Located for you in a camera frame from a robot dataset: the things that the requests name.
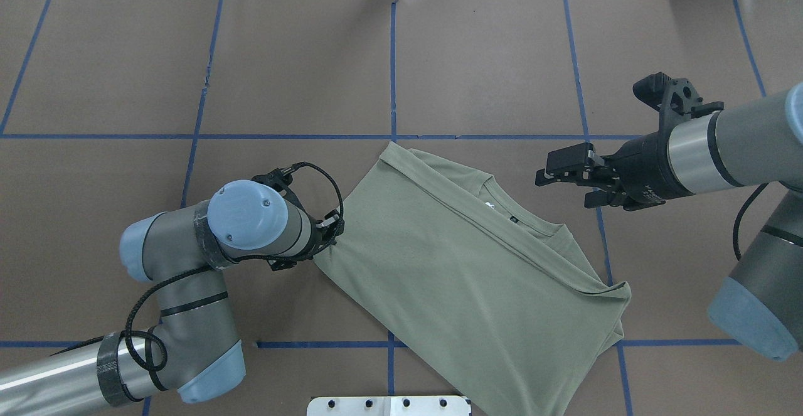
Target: white bracket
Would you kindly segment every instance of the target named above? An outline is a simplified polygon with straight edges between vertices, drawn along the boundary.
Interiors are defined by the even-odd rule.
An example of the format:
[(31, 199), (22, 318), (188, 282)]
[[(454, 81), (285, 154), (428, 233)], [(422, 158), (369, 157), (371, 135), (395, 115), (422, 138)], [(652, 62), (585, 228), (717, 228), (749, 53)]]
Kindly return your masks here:
[(307, 416), (471, 416), (460, 396), (314, 398)]

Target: cloth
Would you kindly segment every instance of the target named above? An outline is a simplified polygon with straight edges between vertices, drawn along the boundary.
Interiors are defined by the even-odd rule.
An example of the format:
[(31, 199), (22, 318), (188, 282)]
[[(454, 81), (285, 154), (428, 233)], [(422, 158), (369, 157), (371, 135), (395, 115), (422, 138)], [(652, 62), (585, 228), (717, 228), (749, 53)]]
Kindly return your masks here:
[(623, 337), (628, 284), (490, 174), (390, 144), (344, 209), (318, 267), (489, 416), (564, 413)]

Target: green shirt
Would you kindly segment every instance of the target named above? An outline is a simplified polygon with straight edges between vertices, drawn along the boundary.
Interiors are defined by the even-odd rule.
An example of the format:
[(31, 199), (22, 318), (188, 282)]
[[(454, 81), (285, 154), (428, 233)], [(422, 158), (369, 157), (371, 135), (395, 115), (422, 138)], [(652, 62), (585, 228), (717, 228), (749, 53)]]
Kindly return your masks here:
[(390, 144), (344, 212), (318, 267), (489, 416), (564, 413), (622, 339), (628, 284), (490, 174)]

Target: table surface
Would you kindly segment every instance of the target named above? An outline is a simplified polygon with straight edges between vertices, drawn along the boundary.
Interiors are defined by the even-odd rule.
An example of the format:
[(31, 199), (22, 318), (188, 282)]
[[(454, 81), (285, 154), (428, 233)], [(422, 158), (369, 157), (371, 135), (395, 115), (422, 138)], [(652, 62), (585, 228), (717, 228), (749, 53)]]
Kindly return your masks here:
[[(604, 281), (630, 282), (625, 339), (567, 414), (800, 414), (803, 355), (768, 361), (706, 318), (751, 188), (625, 213), (533, 178), (556, 148), (611, 153), (654, 131), (630, 91), (648, 73), (729, 107), (803, 81), (803, 0), (0, 1), (0, 368), (123, 327), (146, 290), (117, 256), (133, 221), (298, 161), (348, 194), (396, 141), (494, 174), (566, 223)], [(297, 177), (313, 213), (335, 204), (327, 186)], [(743, 245), (782, 193), (755, 202)], [(247, 262), (226, 281), (243, 384), (106, 414), (290, 415), (315, 396), (459, 392), (314, 264)]]

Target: light blue cap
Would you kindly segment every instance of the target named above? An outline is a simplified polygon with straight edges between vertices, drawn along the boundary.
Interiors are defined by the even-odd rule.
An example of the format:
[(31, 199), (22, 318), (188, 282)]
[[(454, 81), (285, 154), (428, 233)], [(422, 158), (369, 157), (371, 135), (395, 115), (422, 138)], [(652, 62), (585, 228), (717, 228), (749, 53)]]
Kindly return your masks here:
[(786, 95), (786, 121), (803, 144), (803, 82), (794, 85)]
[(243, 341), (237, 341), (209, 367), (178, 388), (184, 403), (205, 402), (233, 390), (246, 376)]
[(163, 213), (166, 212), (158, 213), (151, 218), (146, 218), (130, 225), (120, 236), (120, 261), (129, 270), (131, 278), (137, 281), (152, 281), (152, 279), (148, 278), (146, 268), (142, 263), (142, 249), (146, 245), (146, 236), (148, 236), (151, 225)]
[(708, 307), (714, 325), (771, 360), (785, 361), (797, 352), (794, 336), (755, 295), (730, 277)]
[(229, 182), (212, 196), (206, 210), (218, 241), (238, 250), (258, 250), (287, 227), (287, 203), (273, 188), (258, 182)]

